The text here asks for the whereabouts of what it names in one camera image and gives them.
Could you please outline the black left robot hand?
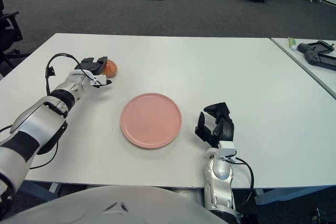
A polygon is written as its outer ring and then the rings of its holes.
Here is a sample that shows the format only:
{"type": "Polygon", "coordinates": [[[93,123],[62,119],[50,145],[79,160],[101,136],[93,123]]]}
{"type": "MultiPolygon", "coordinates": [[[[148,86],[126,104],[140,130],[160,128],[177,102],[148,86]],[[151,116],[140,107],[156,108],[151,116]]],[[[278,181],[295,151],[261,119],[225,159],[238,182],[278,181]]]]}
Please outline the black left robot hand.
{"type": "Polygon", "coordinates": [[[75,67],[75,72],[79,74],[84,74],[90,80],[90,85],[96,88],[101,86],[107,86],[112,83],[108,80],[103,70],[107,65],[108,58],[101,57],[96,62],[93,61],[94,58],[85,58],[75,67]]]}

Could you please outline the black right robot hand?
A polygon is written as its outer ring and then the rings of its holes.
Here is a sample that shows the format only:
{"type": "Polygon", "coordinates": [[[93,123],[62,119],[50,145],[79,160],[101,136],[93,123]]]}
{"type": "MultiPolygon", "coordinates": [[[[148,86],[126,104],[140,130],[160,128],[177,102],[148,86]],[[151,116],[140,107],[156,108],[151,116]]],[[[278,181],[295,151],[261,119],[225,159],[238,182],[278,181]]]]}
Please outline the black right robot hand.
{"type": "Polygon", "coordinates": [[[203,110],[215,119],[216,127],[211,131],[205,126],[205,116],[200,112],[195,134],[213,148],[218,148],[220,141],[233,141],[234,124],[229,114],[230,111],[225,102],[212,104],[203,110]]]}

